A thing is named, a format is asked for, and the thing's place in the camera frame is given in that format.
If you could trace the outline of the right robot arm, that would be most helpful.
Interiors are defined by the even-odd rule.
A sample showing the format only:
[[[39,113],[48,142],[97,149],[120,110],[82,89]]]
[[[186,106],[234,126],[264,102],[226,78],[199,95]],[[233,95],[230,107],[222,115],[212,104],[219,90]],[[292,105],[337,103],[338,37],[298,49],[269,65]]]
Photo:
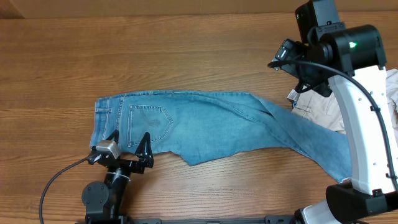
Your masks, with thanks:
[[[350,181],[331,185],[324,201],[297,210],[287,223],[362,223],[397,209],[397,144],[386,96],[386,55],[372,25],[347,28],[334,1],[295,10],[301,39],[285,40],[271,68],[298,79],[296,91],[334,95],[352,163]]]

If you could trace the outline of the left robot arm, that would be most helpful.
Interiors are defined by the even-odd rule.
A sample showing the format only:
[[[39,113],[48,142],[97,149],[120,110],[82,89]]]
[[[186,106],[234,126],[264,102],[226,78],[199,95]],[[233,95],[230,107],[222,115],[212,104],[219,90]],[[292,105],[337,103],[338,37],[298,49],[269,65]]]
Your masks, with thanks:
[[[143,174],[152,168],[154,157],[150,146],[150,134],[146,132],[134,155],[138,160],[121,159],[118,146],[119,131],[93,146],[86,159],[90,165],[98,163],[107,168],[104,181],[88,184],[82,192],[82,202],[86,208],[85,223],[132,223],[128,215],[120,212],[125,189],[130,175]]]

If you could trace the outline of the beige cotton trousers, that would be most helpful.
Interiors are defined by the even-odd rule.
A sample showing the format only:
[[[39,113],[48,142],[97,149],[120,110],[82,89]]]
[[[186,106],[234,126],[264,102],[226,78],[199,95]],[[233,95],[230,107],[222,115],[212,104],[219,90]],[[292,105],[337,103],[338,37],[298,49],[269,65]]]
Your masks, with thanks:
[[[297,93],[292,90],[287,98],[293,101],[293,113],[324,128],[341,134],[345,133],[343,118],[334,94],[325,98],[313,90],[305,93]],[[386,98],[397,141],[397,69],[387,71]]]

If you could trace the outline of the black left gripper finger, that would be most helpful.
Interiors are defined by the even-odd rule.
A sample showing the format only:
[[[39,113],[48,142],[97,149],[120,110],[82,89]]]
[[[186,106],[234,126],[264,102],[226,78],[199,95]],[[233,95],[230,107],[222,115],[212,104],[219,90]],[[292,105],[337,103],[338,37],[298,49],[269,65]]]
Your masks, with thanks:
[[[119,142],[119,131],[115,129],[107,138],[107,141],[114,141],[116,144]]]
[[[134,153],[138,158],[138,164],[144,168],[153,168],[154,166],[154,157],[150,143],[150,133],[145,132]]]

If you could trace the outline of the light blue denim jeans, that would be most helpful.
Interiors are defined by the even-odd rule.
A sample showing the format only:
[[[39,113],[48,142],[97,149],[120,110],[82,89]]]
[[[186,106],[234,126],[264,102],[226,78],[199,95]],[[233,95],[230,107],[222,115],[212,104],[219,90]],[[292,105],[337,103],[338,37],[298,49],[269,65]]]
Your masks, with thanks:
[[[100,98],[90,144],[113,131],[122,152],[135,152],[149,133],[153,153],[172,152],[191,166],[285,147],[315,161],[337,182],[352,174],[344,134],[247,92],[151,90]]]

